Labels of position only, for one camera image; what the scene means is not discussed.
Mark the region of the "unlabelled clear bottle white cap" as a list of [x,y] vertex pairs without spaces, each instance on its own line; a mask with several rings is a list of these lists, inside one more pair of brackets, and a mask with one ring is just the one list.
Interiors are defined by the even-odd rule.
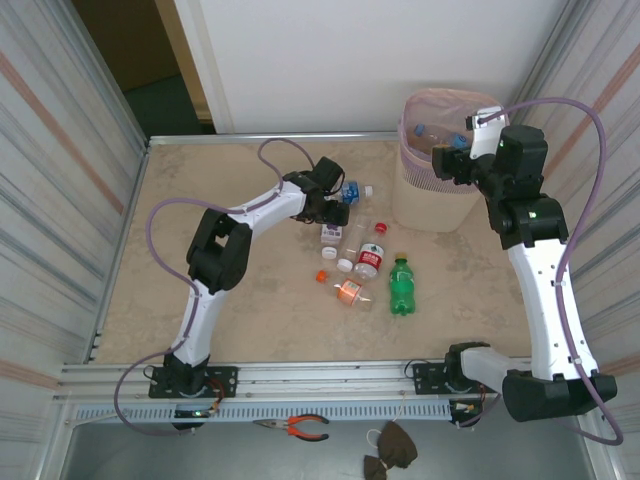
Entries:
[[336,267],[339,271],[351,272],[356,264],[362,241],[370,226],[370,217],[357,215],[348,225],[348,232],[337,256]]

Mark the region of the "clear bottle blue label white cap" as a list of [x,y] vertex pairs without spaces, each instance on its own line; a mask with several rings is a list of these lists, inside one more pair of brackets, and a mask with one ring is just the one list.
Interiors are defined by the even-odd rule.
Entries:
[[347,205],[357,205],[361,200],[372,196],[373,187],[357,181],[345,182],[338,192],[339,200]]

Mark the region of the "red label water bottle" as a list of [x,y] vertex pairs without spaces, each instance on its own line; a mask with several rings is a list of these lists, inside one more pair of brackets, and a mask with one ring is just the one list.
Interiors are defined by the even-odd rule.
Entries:
[[373,280],[379,273],[386,254],[387,231],[386,223],[376,222],[364,237],[354,265],[355,274],[364,281]]

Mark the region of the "orange label clear bottle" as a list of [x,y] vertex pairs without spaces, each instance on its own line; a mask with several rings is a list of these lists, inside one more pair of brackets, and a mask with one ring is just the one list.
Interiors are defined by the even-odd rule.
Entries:
[[368,287],[352,275],[320,270],[315,280],[332,298],[352,309],[369,311],[374,303],[373,294]]

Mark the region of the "green soda bottle yellow cap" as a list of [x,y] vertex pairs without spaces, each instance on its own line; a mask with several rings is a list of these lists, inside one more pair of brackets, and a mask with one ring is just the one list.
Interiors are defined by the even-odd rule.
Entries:
[[406,316],[416,310],[414,273],[408,264],[407,254],[398,252],[390,272],[390,312]]

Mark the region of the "pink plastic bin liner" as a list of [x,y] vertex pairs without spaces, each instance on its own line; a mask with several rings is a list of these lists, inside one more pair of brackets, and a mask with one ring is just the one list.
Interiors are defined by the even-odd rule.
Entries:
[[438,179],[432,169],[431,152],[418,150],[410,144],[411,131],[418,123],[446,126],[452,133],[472,137],[465,119],[479,109],[498,106],[489,95],[465,90],[427,88],[414,93],[406,101],[398,125],[399,176],[409,185],[435,193],[467,195],[475,192],[468,185],[456,185]]

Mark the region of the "small circuit board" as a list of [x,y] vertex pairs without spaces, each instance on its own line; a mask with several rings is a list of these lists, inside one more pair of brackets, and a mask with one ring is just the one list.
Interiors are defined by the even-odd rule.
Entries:
[[198,420],[209,419],[217,414],[218,408],[209,406],[202,409],[176,409],[174,412],[174,419],[179,421],[184,420]]
[[479,399],[450,400],[450,423],[457,429],[472,428],[479,422],[479,416],[484,411],[484,404]]

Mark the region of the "large brown fabric pouch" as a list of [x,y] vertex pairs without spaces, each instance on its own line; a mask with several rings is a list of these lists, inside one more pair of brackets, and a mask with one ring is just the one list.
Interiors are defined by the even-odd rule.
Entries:
[[396,422],[389,421],[382,429],[378,441],[378,457],[387,468],[408,468],[418,457],[414,441]]

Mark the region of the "brown wooden door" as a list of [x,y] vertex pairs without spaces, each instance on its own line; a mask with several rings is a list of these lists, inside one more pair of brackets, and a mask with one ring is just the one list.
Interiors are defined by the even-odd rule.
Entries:
[[155,0],[71,0],[124,92],[180,73]]

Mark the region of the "grey metal shelf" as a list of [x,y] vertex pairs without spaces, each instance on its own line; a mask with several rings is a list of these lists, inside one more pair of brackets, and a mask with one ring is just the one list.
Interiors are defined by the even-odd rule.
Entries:
[[181,438],[146,437],[118,422],[78,426],[58,458],[58,480],[364,480],[364,457],[394,419],[418,457],[389,480],[619,480],[615,463],[554,421],[514,422],[497,406],[473,428],[412,418],[395,401],[380,418],[309,424],[329,439],[308,443],[250,421],[211,422]]

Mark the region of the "white door frame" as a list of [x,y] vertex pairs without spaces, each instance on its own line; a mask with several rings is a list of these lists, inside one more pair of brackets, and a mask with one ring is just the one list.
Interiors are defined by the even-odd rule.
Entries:
[[196,117],[218,134],[236,132],[204,13],[204,0],[173,0],[175,55]]

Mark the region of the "wide aluminium base rail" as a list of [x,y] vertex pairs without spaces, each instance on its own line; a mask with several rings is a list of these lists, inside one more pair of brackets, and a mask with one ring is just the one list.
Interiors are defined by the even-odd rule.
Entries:
[[[239,363],[236,402],[407,400],[415,387],[405,360],[349,362]],[[113,400],[127,367],[119,364],[67,365],[53,401],[98,404]]]

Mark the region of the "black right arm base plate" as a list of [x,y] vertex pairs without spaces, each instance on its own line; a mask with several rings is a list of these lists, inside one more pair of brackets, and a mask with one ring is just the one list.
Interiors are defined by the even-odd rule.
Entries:
[[496,391],[466,378],[458,367],[446,361],[411,362],[405,368],[411,370],[417,395],[472,395],[480,393],[496,394]]

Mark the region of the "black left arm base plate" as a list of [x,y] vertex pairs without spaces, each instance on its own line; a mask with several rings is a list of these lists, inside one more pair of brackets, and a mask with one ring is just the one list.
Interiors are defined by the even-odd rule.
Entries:
[[239,369],[234,366],[205,366],[186,371],[154,367],[148,396],[152,399],[234,398]]

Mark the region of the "orange handled pliers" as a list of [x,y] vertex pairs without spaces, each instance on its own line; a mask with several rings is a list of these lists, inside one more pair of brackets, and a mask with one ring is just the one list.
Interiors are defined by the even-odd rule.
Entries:
[[260,419],[254,420],[253,424],[259,425],[269,429],[277,429],[285,431],[289,436],[295,437],[299,440],[317,443],[326,441],[330,438],[330,436],[326,433],[324,434],[309,434],[305,433],[297,428],[297,425],[300,423],[304,423],[307,421],[318,422],[324,425],[328,425],[330,421],[317,414],[307,413],[298,416],[290,416],[287,419]]

